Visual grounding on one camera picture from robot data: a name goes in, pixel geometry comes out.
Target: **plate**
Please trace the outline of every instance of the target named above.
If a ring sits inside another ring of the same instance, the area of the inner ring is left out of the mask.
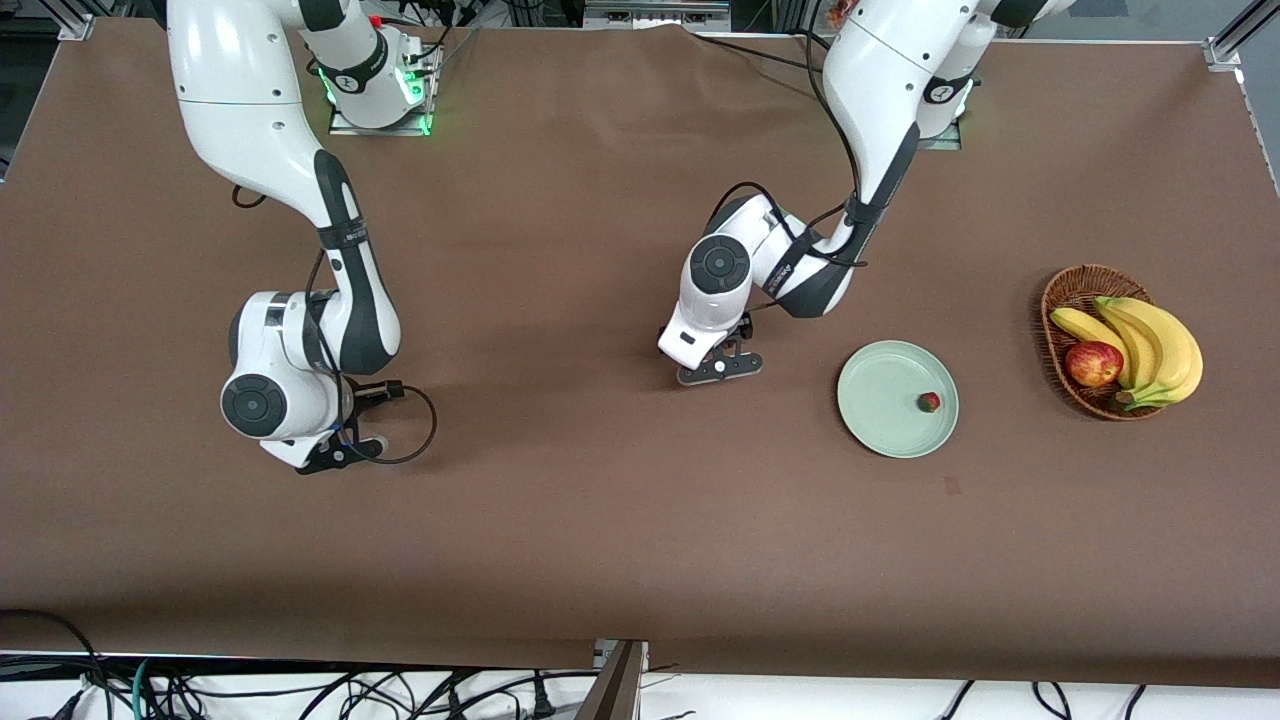
[[[916,405],[925,392],[937,413]],[[859,442],[890,457],[920,457],[942,447],[960,418],[955,380],[928,350],[900,340],[873,342],[854,354],[836,384],[840,416]]]

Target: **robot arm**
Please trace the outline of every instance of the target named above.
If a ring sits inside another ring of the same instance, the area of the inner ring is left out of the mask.
[[[831,238],[805,234],[804,222],[763,195],[730,202],[685,260],[680,301],[659,348],[698,377],[724,379],[723,372],[707,375],[708,352],[739,327],[748,278],[795,318],[829,313],[920,138],[941,133],[963,104],[995,36],[992,14],[1029,23],[1071,1],[856,1],[823,63],[827,102],[858,164],[836,231]]]
[[[403,82],[403,36],[375,28],[358,0],[170,0],[166,24],[196,152],[223,177],[311,220],[338,286],[319,301],[256,293],[232,324],[236,369],[223,388],[223,414],[301,466],[349,414],[349,388],[333,373],[379,372],[399,350],[401,329],[351,181],[306,123],[285,31],[307,40],[344,115],[372,127],[416,104]],[[337,368],[323,352],[312,309]]]

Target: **apple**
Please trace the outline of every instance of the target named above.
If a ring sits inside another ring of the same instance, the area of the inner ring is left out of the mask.
[[[1120,375],[1124,355],[1098,341],[1082,342],[1066,351],[1066,372],[1084,387],[1102,387]]]

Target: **bunch of bananas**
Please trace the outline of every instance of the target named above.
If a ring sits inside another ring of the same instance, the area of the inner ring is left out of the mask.
[[[1135,297],[1093,299],[1106,325],[1074,307],[1059,307],[1050,318],[1079,341],[1105,342],[1124,356],[1116,378],[1125,410],[1164,407],[1190,397],[1204,374],[1199,345],[1169,311]]]

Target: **wicker basket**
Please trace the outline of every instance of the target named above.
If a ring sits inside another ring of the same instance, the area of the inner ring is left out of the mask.
[[[1048,314],[1059,307],[1075,307],[1101,320],[1101,315],[1093,309],[1093,299],[1100,295],[1137,297],[1151,302],[1147,288],[1120,270],[1112,270],[1103,265],[1078,265],[1053,275],[1053,279],[1044,287],[1039,304],[1041,327],[1044,331],[1041,359],[1046,365],[1046,372],[1057,377],[1059,388],[1092,415],[1108,420],[1149,418],[1160,413],[1162,407],[1124,410],[1115,398],[1116,393],[1120,392],[1120,386],[1111,383],[1098,388],[1080,387],[1066,373],[1066,351],[1078,341],[1055,325]]]

